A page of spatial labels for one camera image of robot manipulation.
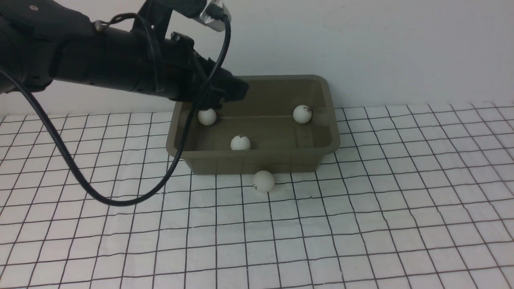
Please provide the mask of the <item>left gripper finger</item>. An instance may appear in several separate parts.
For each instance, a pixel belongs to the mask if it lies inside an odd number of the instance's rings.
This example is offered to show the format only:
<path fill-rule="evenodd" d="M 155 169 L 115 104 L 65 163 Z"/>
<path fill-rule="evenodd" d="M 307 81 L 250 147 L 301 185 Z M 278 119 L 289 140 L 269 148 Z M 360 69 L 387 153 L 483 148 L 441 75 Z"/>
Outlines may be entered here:
<path fill-rule="evenodd" d="M 224 104 L 245 99 L 249 84 L 222 68 L 201 90 L 199 110 L 221 109 Z"/>

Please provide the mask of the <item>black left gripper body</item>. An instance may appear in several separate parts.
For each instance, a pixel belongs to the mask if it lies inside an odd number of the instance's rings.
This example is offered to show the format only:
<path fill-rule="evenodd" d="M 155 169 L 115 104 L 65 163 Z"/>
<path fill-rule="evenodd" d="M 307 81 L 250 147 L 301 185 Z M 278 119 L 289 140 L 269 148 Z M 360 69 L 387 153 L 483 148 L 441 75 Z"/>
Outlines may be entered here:
<path fill-rule="evenodd" d="M 160 42 L 156 60 L 142 32 L 108 28 L 100 38 L 104 53 L 96 66 L 96 84 L 102 88 L 193 101 L 214 66 L 185 35 Z"/>

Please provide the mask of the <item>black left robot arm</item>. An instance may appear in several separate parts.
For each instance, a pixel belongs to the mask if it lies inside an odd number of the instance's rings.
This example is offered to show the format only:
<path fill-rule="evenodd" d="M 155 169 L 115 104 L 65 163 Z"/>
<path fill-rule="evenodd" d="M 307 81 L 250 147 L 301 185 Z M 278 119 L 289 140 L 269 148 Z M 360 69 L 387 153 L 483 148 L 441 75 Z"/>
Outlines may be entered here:
<path fill-rule="evenodd" d="M 53 0 L 2 0 L 1 93 L 30 93 L 54 80 L 121 90 L 219 109 L 246 97 L 249 84 L 222 68 L 231 15 L 221 0 L 147 0 L 137 13 L 92 21 Z M 166 37 L 173 12 L 224 32 L 216 61 L 180 33 Z"/>

